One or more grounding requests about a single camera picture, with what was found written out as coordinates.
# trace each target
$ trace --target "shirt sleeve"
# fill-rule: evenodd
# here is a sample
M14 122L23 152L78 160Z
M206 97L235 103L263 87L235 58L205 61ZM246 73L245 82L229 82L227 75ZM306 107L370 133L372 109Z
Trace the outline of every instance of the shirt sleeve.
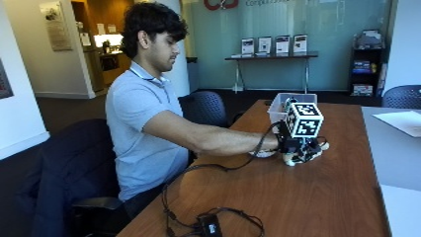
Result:
M142 85L122 85L113 95L118 119L135 130L142 130L149 119L166 110L155 93Z

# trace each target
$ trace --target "glass partition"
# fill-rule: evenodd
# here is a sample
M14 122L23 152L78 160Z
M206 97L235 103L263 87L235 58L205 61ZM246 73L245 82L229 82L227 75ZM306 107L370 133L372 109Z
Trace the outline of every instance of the glass partition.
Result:
M209 10L219 0L181 0L181 15L189 27L186 56L197 57L199 88L231 88L241 39L307 36L308 90L346 90L351 42L362 30L384 36L390 0L239 0L229 9ZM250 60L239 63L247 89L300 90L304 61Z

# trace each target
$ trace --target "black chair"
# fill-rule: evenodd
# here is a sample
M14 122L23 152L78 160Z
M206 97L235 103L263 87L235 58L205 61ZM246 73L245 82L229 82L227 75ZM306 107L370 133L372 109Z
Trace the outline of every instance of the black chair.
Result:
M75 122L41 145L39 163L17 192L34 215L31 236L114 236L129 223L106 121Z
M183 117L198 123L227 127L225 106L219 95L198 91L178 98Z
M398 109L421 109L421 85L398 86L382 96L380 106Z

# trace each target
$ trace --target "shirt collar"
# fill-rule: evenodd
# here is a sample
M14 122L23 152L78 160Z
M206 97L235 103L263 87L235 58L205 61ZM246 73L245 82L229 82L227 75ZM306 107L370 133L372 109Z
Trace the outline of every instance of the shirt collar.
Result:
M162 76L159 76L159 80L153 77L149 72L143 69L143 67L137 64L134 61L131 61L130 64L130 71L143 80L150 81L153 83L157 83L159 86L162 86L162 82L166 82L167 79L165 79Z

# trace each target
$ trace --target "wooden table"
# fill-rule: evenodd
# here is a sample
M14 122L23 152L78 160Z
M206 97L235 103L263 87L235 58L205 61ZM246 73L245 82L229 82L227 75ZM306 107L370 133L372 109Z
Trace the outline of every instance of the wooden table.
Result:
M319 135L330 149L311 162L283 165L279 155L255 159L237 171L197 170L167 189L169 208L183 223L217 206L241 209L262 220L265 236L355 237L388 235L359 106L318 104L324 120ZM265 131L267 106L259 100L231 129ZM237 166L247 155L201 157L195 164ZM223 236L258 236L237 215L221 213ZM190 230L171 224L175 235ZM159 197L126 226L119 237L165 236Z
M302 81L303 93L307 91L307 78L308 78L308 59L311 57L318 57L318 51L303 51L303 52L290 52L290 53L273 53L265 56L251 55L249 57L226 57L225 60L235 60L237 61L237 76L235 76L235 84L234 91L237 93L238 88L238 79L241 78L243 89L246 87L245 80L242 78L242 73L239 69L239 61L250 61L250 60L280 60L280 59L304 59L304 78Z

